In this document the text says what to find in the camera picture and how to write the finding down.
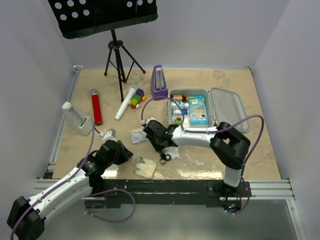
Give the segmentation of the bag of white gloves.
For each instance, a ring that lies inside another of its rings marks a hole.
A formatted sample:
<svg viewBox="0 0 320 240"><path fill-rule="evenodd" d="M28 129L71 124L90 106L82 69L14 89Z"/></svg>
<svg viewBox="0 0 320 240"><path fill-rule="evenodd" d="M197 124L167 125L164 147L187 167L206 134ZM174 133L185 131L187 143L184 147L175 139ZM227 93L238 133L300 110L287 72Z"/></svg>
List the bag of white gloves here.
<svg viewBox="0 0 320 240"><path fill-rule="evenodd" d="M157 168L157 163L151 159L134 154L131 158L133 172L146 179L151 179Z"/></svg>

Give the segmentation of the clear bag with wipes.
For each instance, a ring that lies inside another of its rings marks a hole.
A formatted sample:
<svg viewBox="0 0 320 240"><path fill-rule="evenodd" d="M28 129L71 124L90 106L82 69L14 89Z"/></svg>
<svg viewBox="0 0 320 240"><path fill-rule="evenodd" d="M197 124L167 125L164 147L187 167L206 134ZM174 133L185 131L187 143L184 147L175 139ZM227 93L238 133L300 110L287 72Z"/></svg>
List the clear bag with wipes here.
<svg viewBox="0 0 320 240"><path fill-rule="evenodd" d="M130 141L133 145L144 143L148 141L146 133L143 131L143 127L131 130L129 135Z"/></svg>

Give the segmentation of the clear bag silver sachet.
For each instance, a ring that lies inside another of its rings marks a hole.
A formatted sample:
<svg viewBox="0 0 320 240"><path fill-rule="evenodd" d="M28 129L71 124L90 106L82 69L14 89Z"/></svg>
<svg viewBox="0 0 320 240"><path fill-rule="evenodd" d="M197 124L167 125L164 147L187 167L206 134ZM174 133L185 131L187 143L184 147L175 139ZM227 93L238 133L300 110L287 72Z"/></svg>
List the clear bag silver sachet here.
<svg viewBox="0 0 320 240"><path fill-rule="evenodd" d="M180 157L178 147L166 147L163 151L166 155L170 155L171 159L178 159Z"/></svg>

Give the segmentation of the black handled scissors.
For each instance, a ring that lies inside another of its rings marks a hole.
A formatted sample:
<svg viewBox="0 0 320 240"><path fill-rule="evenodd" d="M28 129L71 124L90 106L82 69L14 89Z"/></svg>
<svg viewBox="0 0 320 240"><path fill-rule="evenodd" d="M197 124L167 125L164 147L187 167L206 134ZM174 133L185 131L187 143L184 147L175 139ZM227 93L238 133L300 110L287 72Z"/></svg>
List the black handled scissors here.
<svg viewBox="0 0 320 240"><path fill-rule="evenodd" d="M161 165L165 165L168 161L172 159L172 156L168 153L165 153L164 150L160 150L158 153L160 155L159 163Z"/></svg>

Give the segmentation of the small green packet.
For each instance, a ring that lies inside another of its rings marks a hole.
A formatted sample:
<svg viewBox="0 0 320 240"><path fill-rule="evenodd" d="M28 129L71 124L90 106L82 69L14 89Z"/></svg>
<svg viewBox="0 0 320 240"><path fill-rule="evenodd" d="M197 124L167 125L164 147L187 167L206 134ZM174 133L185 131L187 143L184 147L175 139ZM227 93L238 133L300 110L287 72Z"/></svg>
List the small green packet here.
<svg viewBox="0 0 320 240"><path fill-rule="evenodd" d="M177 125L181 125L181 123L182 123L182 121L181 120L175 120L175 124L177 124Z"/></svg>

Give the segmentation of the small white blue bottle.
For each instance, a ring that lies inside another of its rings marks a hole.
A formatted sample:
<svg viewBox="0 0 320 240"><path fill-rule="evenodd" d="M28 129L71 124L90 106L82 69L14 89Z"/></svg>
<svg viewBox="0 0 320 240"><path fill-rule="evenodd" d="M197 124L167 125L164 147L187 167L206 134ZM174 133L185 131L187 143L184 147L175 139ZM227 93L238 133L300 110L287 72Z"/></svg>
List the small white blue bottle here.
<svg viewBox="0 0 320 240"><path fill-rule="evenodd" d="M182 115L188 115L190 113L190 111L188 109L174 109L172 114L175 116L182 116Z"/></svg>

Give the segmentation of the white green tube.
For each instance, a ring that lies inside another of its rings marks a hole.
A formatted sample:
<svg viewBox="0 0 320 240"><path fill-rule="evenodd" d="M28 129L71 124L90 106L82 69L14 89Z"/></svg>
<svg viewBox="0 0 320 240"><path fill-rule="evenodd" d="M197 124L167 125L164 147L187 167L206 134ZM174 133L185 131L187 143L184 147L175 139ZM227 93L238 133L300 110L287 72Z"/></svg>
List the white green tube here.
<svg viewBox="0 0 320 240"><path fill-rule="evenodd" d="M188 102L181 102L181 101L171 102L170 103L170 108L173 109L173 110L177 110L179 108L188 109L189 108L189 103Z"/></svg>

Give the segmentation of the grey medicine case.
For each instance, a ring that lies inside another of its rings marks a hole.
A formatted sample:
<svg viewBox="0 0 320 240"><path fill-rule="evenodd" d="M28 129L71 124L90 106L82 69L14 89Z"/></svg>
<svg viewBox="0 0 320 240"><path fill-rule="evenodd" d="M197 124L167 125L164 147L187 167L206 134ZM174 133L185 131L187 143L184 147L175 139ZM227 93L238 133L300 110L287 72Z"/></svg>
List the grey medicine case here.
<svg viewBox="0 0 320 240"><path fill-rule="evenodd" d="M200 87L173 88L168 92L168 96L170 97L171 95L201 96L205 99L208 124L192 125L190 123L190 128L202 130L204 128L218 126L221 122L227 122L233 125L246 117L241 98L237 93L232 91L215 87L209 90ZM190 120L190 113L184 115L184 117Z"/></svg>

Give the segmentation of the brown bottle orange cap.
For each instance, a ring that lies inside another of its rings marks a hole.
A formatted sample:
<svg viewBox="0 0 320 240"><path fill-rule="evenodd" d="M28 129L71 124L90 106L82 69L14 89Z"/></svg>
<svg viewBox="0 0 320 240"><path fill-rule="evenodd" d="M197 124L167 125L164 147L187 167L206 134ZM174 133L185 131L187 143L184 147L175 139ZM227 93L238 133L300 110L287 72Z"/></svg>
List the brown bottle orange cap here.
<svg viewBox="0 0 320 240"><path fill-rule="evenodd" d="M190 100L189 96L184 96L184 95L171 95L170 98L174 100L175 102L188 102Z"/></svg>

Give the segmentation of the blue plaster packet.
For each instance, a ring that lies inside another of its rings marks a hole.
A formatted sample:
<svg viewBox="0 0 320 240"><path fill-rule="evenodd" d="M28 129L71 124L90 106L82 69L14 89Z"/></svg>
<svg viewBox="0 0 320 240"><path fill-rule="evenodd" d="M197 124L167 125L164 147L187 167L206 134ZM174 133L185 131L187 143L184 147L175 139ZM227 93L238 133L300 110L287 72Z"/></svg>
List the blue plaster packet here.
<svg viewBox="0 0 320 240"><path fill-rule="evenodd" d="M209 124L204 97L192 96L189 98L189 117L191 125Z"/></svg>

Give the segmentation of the white gauze packet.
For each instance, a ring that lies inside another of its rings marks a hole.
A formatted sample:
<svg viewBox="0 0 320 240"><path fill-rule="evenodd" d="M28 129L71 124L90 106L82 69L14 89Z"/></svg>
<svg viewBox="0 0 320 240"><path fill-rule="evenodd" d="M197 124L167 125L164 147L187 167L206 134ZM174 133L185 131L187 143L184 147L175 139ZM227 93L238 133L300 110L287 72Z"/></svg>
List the white gauze packet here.
<svg viewBox="0 0 320 240"><path fill-rule="evenodd" d="M183 121L183 127L184 128L190 128L190 119L188 117L185 117L184 118L184 121Z"/></svg>

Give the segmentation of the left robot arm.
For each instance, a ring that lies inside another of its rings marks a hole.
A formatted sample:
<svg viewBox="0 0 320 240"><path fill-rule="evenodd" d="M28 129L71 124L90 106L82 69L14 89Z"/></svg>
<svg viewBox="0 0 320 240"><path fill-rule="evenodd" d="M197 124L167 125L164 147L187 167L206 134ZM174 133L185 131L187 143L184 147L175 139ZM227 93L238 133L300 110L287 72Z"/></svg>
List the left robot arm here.
<svg viewBox="0 0 320 240"><path fill-rule="evenodd" d="M105 170L126 163L132 156L120 140L106 140L100 149L88 150L77 166L55 184L34 196L20 196L13 202L7 219L10 238L36 240L49 219L82 198L101 195Z"/></svg>

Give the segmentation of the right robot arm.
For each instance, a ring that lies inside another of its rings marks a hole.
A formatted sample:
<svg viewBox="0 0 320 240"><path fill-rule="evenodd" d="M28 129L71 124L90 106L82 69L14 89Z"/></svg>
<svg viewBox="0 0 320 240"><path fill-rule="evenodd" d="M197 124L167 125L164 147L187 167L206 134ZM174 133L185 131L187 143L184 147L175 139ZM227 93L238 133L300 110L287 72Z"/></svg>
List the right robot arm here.
<svg viewBox="0 0 320 240"><path fill-rule="evenodd" d="M165 161L169 158L163 153L163 149L169 147L194 146L213 150L225 166L223 192L233 197L241 190L243 164L251 142L229 123L221 122L217 127L199 130L182 129L177 124L165 127L155 119L151 119L145 124L143 132L161 159Z"/></svg>

